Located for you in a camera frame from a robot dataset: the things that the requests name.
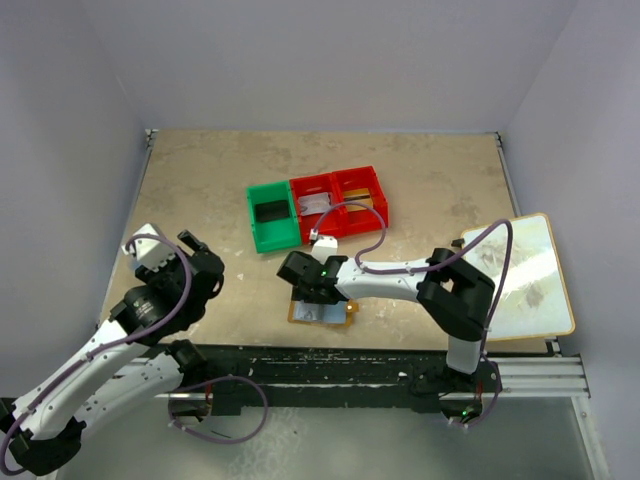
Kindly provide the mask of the green plastic bin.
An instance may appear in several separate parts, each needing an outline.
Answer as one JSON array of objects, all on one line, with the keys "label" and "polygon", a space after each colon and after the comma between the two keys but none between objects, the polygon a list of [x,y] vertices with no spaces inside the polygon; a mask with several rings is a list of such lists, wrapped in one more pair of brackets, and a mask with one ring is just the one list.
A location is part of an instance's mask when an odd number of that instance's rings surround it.
[{"label": "green plastic bin", "polygon": [[254,245],[259,254],[301,245],[297,211],[288,181],[249,186],[246,198]]}]

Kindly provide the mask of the red bin with silver card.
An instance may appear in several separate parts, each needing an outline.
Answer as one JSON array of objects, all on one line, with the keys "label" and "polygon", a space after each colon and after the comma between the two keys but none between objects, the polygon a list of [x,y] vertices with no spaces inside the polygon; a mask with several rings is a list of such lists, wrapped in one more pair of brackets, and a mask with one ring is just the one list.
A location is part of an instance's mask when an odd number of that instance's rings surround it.
[{"label": "red bin with silver card", "polygon": [[[290,180],[302,244],[310,241],[317,221],[335,204],[343,201],[332,173],[297,177]],[[321,222],[319,233],[341,238],[346,235],[346,208],[332,210]]]}]

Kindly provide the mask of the red bin with gold card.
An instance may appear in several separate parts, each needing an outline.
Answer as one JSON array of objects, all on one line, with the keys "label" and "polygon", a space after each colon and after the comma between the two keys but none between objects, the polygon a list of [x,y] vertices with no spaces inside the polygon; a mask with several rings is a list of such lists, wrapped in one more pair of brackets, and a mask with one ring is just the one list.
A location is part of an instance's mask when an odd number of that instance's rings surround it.
[{"label": "red bin with gold card", "polygon": [[389,226],[389,206],[373,166],[362,166],[332,173],[338,198],[344,236],[359,235]]}]

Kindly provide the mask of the white board with wooden frame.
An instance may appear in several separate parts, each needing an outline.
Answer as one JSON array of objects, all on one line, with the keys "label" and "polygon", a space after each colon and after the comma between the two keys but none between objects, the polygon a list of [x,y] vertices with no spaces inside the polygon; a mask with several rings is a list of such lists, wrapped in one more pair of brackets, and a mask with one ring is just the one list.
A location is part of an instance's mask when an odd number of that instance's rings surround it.
[{"label": "white board with wooden frame", "polygon": [[549,218],[537,213],[511,221],[513,244],[490,341],[571,334],[575,319]]}]

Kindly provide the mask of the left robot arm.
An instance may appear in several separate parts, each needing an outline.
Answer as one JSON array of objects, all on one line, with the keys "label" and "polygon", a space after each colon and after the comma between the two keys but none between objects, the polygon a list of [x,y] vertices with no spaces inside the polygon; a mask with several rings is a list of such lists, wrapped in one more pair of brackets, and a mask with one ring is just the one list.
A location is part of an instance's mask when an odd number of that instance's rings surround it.
[{"label": "left robot arm", "polygon": [[146,224],[122,246],[140,284],[128,290],[91,338],[49,378],[28,393],[1,401],[1,466],[7,476],[46,476],[69,462],[90,429],[123,406],[172,391],[206,361],[188,340],[178,340],[120,376],[131,361],[201,320],[224,284],[224,263],[189,231],[179,243]]}]

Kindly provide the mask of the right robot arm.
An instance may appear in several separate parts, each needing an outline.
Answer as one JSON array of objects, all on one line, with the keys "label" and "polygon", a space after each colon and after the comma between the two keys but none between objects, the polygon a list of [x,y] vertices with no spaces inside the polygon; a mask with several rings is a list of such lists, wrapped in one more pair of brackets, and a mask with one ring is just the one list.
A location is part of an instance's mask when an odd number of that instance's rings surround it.
[{"label": "right robot arm", "polygon": [[447,366],[465,375],[476,372],[496,309],[494,281],[462,254],[436,248],[428,258],[407,262],[364,262],[330,255],[321,261],[290,252],[277,276],[294,295],[313,304],[381,298],[421,305],[448,336]]}]

